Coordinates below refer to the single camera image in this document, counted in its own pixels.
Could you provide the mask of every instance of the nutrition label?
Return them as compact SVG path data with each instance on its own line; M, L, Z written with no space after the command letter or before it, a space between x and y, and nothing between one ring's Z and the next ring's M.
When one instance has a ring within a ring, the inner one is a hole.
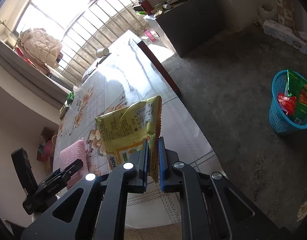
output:
M120 118L119 123L118 123L118 128L117 128L117 121L116 121L116 117L114 113L112 113L112 117L113 117L112 119L113 121L110 122L110 126L111 126L110 130L108 130L108 128L104 124L103 117L100 117L97 122L98 129L100 130L103 142L115 140L117 138L123 138L134 132L132 130L131 125L128 124L125 116L122 116Z
M154 104L147 103L143 107L136 109L135 113L141 128L144 129L147 126L147 123L154 121Z

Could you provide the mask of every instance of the pink cloth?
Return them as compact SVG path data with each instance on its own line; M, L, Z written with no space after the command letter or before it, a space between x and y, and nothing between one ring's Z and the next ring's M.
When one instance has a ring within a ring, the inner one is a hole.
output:
M82 139L76 141L60 152L60 171L63 171L77 159L82 160L83 166L73 174L71 179L68 181L67 189L70 189L88 173L85 144Z
M49 140L46 142L45 147L43 148L43 156L42 156L42 160L45 162L46 160L48 160L48 157L51 153L52 150L52 141Z

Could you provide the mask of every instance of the window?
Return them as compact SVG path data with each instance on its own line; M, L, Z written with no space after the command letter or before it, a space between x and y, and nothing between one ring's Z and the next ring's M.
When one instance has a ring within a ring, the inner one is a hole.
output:
M96 60L97 49L110 46L128 29L135 34L146 30L131 8L135 1L30 0L15 32L44 28L62 41L58 67L49 69L71 85L77 84Z

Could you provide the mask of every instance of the paper towel package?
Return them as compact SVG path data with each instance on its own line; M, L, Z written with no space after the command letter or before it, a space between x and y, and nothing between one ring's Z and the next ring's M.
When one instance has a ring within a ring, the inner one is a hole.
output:
M297 37L292 32L291 28L273 20L266 20L262 27L266 34L292 45L294 48L299 49L302 53L307 55L307 43Z

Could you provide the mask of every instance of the red bottle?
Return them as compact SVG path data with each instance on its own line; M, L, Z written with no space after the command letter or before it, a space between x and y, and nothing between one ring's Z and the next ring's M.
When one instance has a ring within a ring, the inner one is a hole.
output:
M147 0L138 0L138 3L147 15L152 15L151 11L153 10L153 7Z

